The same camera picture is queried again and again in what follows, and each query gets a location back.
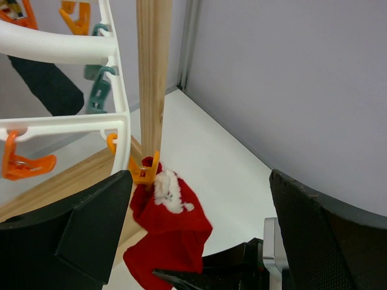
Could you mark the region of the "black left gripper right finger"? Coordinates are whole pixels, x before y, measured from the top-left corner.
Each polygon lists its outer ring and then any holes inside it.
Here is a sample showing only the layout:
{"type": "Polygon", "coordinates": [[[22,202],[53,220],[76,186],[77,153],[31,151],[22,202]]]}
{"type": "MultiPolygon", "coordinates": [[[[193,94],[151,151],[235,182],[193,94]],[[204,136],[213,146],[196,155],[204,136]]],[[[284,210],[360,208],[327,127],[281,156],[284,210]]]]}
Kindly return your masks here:
{"type": "Polygon", "coordinates": [[[270,190],[294,289],[386,289],[386,217],[272,170],[270,190]]]}

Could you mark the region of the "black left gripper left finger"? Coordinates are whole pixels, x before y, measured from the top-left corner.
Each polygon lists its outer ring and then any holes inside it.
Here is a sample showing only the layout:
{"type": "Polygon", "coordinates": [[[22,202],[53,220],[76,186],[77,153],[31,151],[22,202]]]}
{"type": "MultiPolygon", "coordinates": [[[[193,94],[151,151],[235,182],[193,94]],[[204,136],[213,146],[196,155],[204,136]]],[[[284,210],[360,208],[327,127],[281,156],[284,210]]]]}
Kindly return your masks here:
{"type": "Polygon", "coordinates": [[[102,289],[132,190],[121,170],[69,197],[1,222],[1,289],[102,289]]]}

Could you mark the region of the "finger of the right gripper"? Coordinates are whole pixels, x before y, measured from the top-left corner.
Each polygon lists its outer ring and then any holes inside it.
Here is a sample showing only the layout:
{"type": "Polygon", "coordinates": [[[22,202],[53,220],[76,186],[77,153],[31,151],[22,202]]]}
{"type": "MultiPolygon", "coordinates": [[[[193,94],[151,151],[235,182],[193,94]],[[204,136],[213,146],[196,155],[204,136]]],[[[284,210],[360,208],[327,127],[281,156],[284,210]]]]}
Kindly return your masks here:
{"type": "Polygon", "coordinates": [[[262,258],[263,240],[249,242],[203,257],[201,274],[155,269],[153,275],[175,289],[256,290],[266,288],[266,269],[262,258]]]}

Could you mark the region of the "red santa sock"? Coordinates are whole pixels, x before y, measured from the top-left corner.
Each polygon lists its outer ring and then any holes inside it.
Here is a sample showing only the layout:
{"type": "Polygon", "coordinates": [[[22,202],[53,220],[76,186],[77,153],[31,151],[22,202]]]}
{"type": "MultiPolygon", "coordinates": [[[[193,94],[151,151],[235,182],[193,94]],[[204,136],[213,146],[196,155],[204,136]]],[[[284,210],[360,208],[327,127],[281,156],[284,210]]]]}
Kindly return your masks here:
{"type": "Polygon", "coordinates": [[[129,206],[147,233],[124,252],[123,261],[143,289],[172,289],[153,274],[155,269],[202,273],[212,225],[178,173],[160,163],[153,184],[139,184],[129,206]]]}

